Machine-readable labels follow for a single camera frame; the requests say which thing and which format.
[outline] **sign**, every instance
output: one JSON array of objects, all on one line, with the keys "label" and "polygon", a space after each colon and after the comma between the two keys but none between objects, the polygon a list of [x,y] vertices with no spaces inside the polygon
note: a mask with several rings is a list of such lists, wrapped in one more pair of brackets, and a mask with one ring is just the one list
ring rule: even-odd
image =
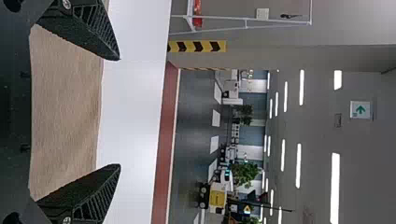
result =
[{"label": "sign", "polygon": [[247,205],[247,206],[244,208],[244,213],[245,213],[245,214],[250,214],[250,212],[251,212],[251,209],[250,209],[250,207]]},{"label": "sign", "polygon": [[350,117],[352,119],[370,119],[371,103],[367,101],[351,101]]}]

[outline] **floor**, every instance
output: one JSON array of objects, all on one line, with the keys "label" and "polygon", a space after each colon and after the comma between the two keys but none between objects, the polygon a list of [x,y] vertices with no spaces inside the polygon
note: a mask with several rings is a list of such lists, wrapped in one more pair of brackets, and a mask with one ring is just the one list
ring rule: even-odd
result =
[{"label": "floor", "polygon": [[33,152],[29,188],[35,200],[95,170],[103,60],[35,25]]},{"label": "floor", "polygon": [[[218,156],[210,153],[211,138],[219,136],[219,144],[227,141],[230,107],[215,100],[215,82],[214,72],[181,72],[168,223],[193,223],[201,214],[194,204],[197,183],[207,181],[208,167]],[[212,126],[213,110],[220,113],[219,127]]]}]

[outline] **white wall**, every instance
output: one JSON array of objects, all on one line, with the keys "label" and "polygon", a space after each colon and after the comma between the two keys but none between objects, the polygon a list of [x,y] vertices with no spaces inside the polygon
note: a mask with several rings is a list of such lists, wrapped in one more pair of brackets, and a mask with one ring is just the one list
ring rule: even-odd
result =
[{"label": "white wall", "polygon": [[267,93],[267,80],[250,79],[242,80],[240,92]]},{"label": "white wall", "polygon": [[245,153],[248,160],[262,161],[263,147],[238,145],[238,158],[245,158]]},{"label": "white wall", "polygon": [[245,186],[241,186],[236,188],[240,193],[246,193],[249,194],[251,191],[254,189],[256,190],[256,195],[259,196],[262,194],[262,182],[260,180],[252,180],[251,182],[251,187],[249,189],[246,189]]},{"label": "white wall", "polygon": [[122,168],[106,223],[151,221],[170,6],[110,1],[121,61],[105,62],[97,167]]}]

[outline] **ceiling light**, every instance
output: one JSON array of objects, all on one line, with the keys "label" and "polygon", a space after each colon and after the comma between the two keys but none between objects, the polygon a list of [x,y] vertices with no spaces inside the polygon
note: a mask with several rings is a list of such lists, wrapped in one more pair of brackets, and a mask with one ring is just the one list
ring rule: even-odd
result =
[{"label": "ceiling light", "polygon": [[277,110],[279,108],[279,92],[275,94],[275,117],[277,117]]},{"label": "ceiling light", "polygon": [[286,140],[283,139],[282,140],[282,152],[281,152],[281,156],[280,156],[280,171],[284,171],[285,170],[285,147],[286,147]]},{"label": "ceiling light", "polygon": [[282,224],[282,207],[279,207],[279,213],[277,215],[277,224]]},{"label": "ceiling light", "polygon": [[332,154],[332,191],[330,205],[330,222],[338,224],[340,205],[340,154]]},{"label": "ceiling light", "polygon": [[340,70],[334,71],[334,90],[339,90],[343,87],[343,72]]},{"label": "ceiling light", "polygon": [[274,209],[272,209],[273,206],[274,206],[274,190],[271,189],[271,209],[270,209],[270,216],[272,216],[273,213],[274,213]]},{"label": "ceiling light", "polygon": [[270,90],[270,83],[271,83],[271,73],[268,73],[268,78],[267,78],[267,90]]},{"label": "ceiling light", "polygon": [[270,119],[272,118],[272,107],[273,107],[273,101],[270,99]]},{"label": "ceiling light", "polygon": [[268,148],[267,148],[267,156],[271,156],[271,136],[268,136]]},{"label": "ceiling light", "polygon": [[285,82],[285,99],[283,100],[283,112],[288,112],[288,82]]},{"label": "ceiling light", "polygon": [[305,71],[300,71],[300,105],[304,104],[304,82],[305,82]]},{"label": "ceiling light", "polygon": [[264,136],[264,153],[267,151],[267,134]]},{"label": "ceiling light", "polygon": [[301,144],[297,145],[297,163],[296,163],[296,188],[300,188],[301,184]]}]

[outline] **yellow sign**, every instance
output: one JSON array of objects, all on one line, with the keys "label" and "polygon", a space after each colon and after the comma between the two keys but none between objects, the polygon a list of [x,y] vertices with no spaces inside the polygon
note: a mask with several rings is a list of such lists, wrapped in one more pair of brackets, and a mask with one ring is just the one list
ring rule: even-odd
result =
[{"label": "yellow sign", "polygon": [[227,52],[226,40],[178,40],[168,42],[168,52]]},{"label": "yellow sign", "polygon": [[244,212],[245,212],[245,214],[250,214],[251,208],[247,205],[247,206],[244,208]]},{"label": "yellow sign", "polygon": [[225,205],[224,191],[211,190],[209,204],[215,207],[224,207]]}]

